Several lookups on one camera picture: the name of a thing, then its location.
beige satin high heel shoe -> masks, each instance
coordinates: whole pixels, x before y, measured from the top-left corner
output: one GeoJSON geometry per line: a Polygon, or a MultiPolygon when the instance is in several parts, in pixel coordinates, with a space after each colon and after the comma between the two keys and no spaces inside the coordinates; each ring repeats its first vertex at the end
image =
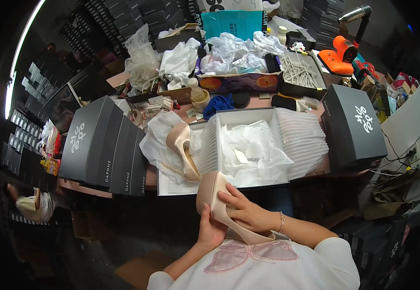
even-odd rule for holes
{"type": "Polygon", "coordinates": [[[265,237],[255,232],[249,231],[235,223],[226,213],[228,206],[218,198],[218,191],[230,194],[226,189],[226,178],[219,171],[212,171],[202,176],[199,190],[197,191],[196,206],[199,214],[203,211],[203,204],[210,205],[210,212],[213,219],[227,225],[234,230],[241,239],[248,245],[257,245],[275,240],[275,234],[270,233],[265,237]]]}
{"type": "Polygon", "coordinates": [[[190,128],[188,124],[179,123],[168,133],[167,146],[175,151],[183,161],[184,178],[189,182],[199,181],[201,176],[189,153],[190,128]]]}

plastic bottle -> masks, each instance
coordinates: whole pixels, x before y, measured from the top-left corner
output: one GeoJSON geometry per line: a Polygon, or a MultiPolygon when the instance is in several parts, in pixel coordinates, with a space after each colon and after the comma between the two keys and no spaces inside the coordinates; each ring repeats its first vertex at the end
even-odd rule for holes
{"type": "Polygon", "coordinates": [[[190,78],[188,82],[190,90],[190,101],[194,106],[194,109],[198,113],[203,113],[210,102],[210,94],[207,90],[199,87],[199,82],[196,78],[190,78]]]}
{"type": "Polygon", "coordinates": [[[279,26],[278,28],[278,35],[276,36],[279,39],[279,42],[282,45],[286,45],[286,33],[288,32],[288,29],[284,26],[279,26]]]}
{"type": "Polygon", "coordinates": [[[59,172],[59,163],[57,160],[52,158],[48,158],[45,161],[41,160],[41,165],[44,167],[47,173],[57,176],[59,172]]]}

pink butterfly embroidery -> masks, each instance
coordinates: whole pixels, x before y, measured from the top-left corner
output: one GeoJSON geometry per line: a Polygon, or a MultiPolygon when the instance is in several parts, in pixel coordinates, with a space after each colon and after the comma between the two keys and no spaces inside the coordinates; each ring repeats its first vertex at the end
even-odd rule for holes
{"type": "Polygon", "coordinates": [[[276,240],[259,245],[248,246],[238,241],[232,241],[224,246],[219,246],[213,255],[213,261],[205,268],[206,273],[222,273],[236,269],[245,264],[249,258],[253,262],[260,261],[276,264],[272,261],[294,261],[299,256],[292,250],[289,241],[276,240]]]}

hand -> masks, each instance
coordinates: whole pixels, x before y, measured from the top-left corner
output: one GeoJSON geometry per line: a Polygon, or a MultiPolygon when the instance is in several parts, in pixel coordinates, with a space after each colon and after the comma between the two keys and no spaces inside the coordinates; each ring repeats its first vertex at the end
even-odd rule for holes
{"type": "Polygon", "coordinates": [[[227,208],[226,212],[238,225],[253,232],[279,231],[281,229],[279,212],[270,212],[254,204],[229,182],[226,184],[226,189],[230,194],[218,191],[218,197],[229,203],[231,207],[237,208],[237,210],[227,208]]]}
{"type": "Polygon", "coordinates": [[[203,250],[206,254],[213,251],[223,242],[227,229],[228,226],[210,219],[210,206],[204,204],[196,247],[203,250]]]}

